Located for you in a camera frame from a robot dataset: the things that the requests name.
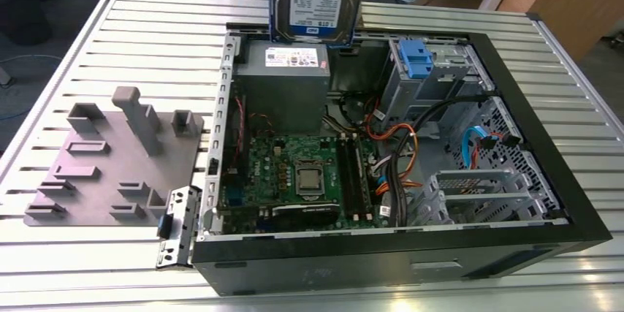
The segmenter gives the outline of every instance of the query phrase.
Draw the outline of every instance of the metal table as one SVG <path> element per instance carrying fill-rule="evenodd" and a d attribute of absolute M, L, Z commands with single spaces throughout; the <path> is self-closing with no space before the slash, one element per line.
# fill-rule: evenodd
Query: metal table
<path fill-rule="evenodd" d="M 549 29 L 523 14 L 365 4 L 365 27 L 489 33 L 615 239 L 499 280 L 222 298 L 197 272 L 154 271 L 155 228 L 27 227 L 77 102 L 118 85 L 210 126 L 226 22 L 267 22 L 267 0 L 101 0 L 0 160 L 0 308 L 153 311 L 614 311 L 624 309 L 624 135 Z M 209 131 L 205 133 L 207 148 Z M 194 184 L 203 186 L 206 152 Z"/>

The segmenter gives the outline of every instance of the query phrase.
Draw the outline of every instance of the gray carpet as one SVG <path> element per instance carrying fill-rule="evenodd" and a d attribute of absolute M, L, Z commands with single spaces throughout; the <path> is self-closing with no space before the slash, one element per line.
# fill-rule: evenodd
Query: gray carpet
<path fill-rule="evenodd" d="M 77 34 L 99 0 L 50 0 L 43 4 L 54 27 L 54 38 L 34 47 L 21 47 L 0 35 L 0 60 L 23 54 L 65 56 Z M 58 62 L 50 58 L 26 58 L 2 65 L 17 78 L 10 89 L 0 89 L 0 151 L 6 149 L 21 128 L 26 114 L 18 118 L 5 117 L 27 111 L 47 84 Z M 599 43 L 581 66 L 598 87 L 621 118 L 624 117 L 624 52 Z"/>

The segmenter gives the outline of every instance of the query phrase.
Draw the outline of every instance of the white desk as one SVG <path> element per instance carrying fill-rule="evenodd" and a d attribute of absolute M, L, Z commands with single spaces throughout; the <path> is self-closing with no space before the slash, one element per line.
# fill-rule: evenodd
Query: white desk
<path fill-rule="evenodd" d="M 624 128 L 549 29 L 523 14 L 365 3 L 365 27 L 489 34 L 614 240 L 502 279 L 222 298 L 198 272 L 157 272 L 155 227 L 27 227 L 25 208 L 77 102 L 138 86 L 158 111 L 211 125 L 226 23 L 267 23 L 267 0 L 101 0 L 0 159 L 0 309 L 121 311 L 622 311 Z M 209 133 L 202 148 L 207 148 Z M 206 149 L 194 184 L 205 186 Z"/>

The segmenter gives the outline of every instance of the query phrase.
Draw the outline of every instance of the green motherboard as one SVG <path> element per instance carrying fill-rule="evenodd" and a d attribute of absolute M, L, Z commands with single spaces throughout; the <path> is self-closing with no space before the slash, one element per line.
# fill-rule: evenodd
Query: green motherboard
<path fill-rule="evenodd" d="M 371 201 L 375 192 L 366 181 L 366 159 L 375 155 L 377 146 L 371 140 L 351 140 L 357 155 L 350 161 L 358 165 L 363 179 L 358 194 L 363 194 L 359 203 L 366 212 L 354 214 L 349 211 L 343 180 L 345 161 L 341 162 L 338 137 L 257 137 L 249 149 L 249 169 L 246 181 L 238 185 L 226 184 L 222 213 L 227 215 L 225 231 L 234 234 L 259 232 L 283 232 L 271 226 L 271 209 L 295 206 L 333 206 L 339 214 L 331 224 L 311 225 L 298 230 L 365 229 L 385 227 L 375 216 L 377 209 Z"/>

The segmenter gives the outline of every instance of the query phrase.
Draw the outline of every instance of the gray plastic part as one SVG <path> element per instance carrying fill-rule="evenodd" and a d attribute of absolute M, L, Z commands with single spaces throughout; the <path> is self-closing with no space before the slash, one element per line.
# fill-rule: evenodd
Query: gray plastic part
<path fill-rule="evenodd" d="M 177 137 L 195 137 L 201 134 L 201 129 L 194 119 L 194 113 L 190 110 L 174 111 L 173 128 Z"/>
<path fill-rule="evenodd" d="M 157 156 L 146 154 L 127 123 L 126 114 L 122 112 L 105 112 L 103 118 L 93 120 L 95 134 L 70 131 L 33 203 L 33 209 L 38 211 L 34 212 L 34 216 L 25 216 L 27 225 L 142 227 L 158 225 L 161 215 L 166 212 L 161 196 L 166 196 L 171 189 L 189 186 L 191 181 L 202 135 L 178 137 L 171 124 L 174 114 L 159 113 L 157 116 L 162 128 L 155 135 L 163 145 L 162 153 Z M 198 130 L 202 131 L 205 125 L 202 116 L 194 114 L 194 120 Z M 70 144 L 87 141 L 106 142 L 109 153 L 73 154 L 69 151 Z M 74 176 L 89 175 L 98 169 L 101 176 L 74 178 L 66 174 L 65 179 L 59 179 L 55 176 L 59 167 L 62 174 L 71 171 Z M 127 183 L 135 183 L 137 186 L 126 188 Z M 127 196 L 119 191 L 121 185 L 130 191 Z M 141 206 L 143 217 L 110 214 L 113 205 L 123 206 L 129 203 Z M 39 206 L 47 209 L 55 204 L 59 208 L 53 211 L 54 213 L 49 211 L 51 216 L 41 214 Z"/>
<path fill-rule="evenodd" d="M 95 166 L 57 166 L 53 176 L 58 179 L 98 179 L 101 173 Z"/>
<path fill-rule="evenodd" d="M 94 121 L 102 118 L 105 118 L 105 114 L 97 104 L 79 103 L 70 111 L 67 122 L 79 134 L 98 134 Z"/>
<path fill-rule="evenodd" d="M 111 146 L 103 140 L 87 140 L 85 142 L 70 142 L 67 152 L 73 155 L 82 153 L 109 153 Z"/>
<path fill-rule="evenodd" d="M 75 186 L 66 180 L 50 180 L 42 182 L 38 188 L 47 197 L 70 197 L 75 194 Z"/>
<path fill-rule="evenodd" d="M 167 204 L 161 194 L 153 189 L 147 198 L 147 209 L 155 216 L 161 217 L 166 214 Z"/>
<path fill-rule="evenodd" d="M 135 202 L 113 205 L 109 213 L 119 221 L 131 221 L 146 217 L 146 211 Z"/>
<path fill-rule="evenodd" d="M 55 202 L 30 204 L 25 214 L 27 215 L 25 218 L 33 218 L 34 220 L 58 220 L 65 217 L 66 209 Z"/>
<path fill-rule="evenodd" d="M 147 186 L 146 182 L 138 183 L 138 182 L 119 182 L 119 188 L 118 188 L 119 193 L 125 197 L 149 197 L 150 196 L 150 191 L 151 187 Z"/>
<path fill-rule="evenodd" d="M 146 109 L 146 117 L 147 121 L 155 132 L 161 131 L 161 120 L 158 119 L 158 113 L 153 105 L 141 105 L 143 109 Z"/>
<path fill-rule="evenodd" d="M 147 151 L 147 155 L 159 155 L 163 145 L 157 138 L 158 129 L 153 114 L 153 106 L 139 104 L 141 92 L 137 87 L 118 87 L 114 93 L 114 105 L 119 107 L 129 118 L 129 125 Z"/>

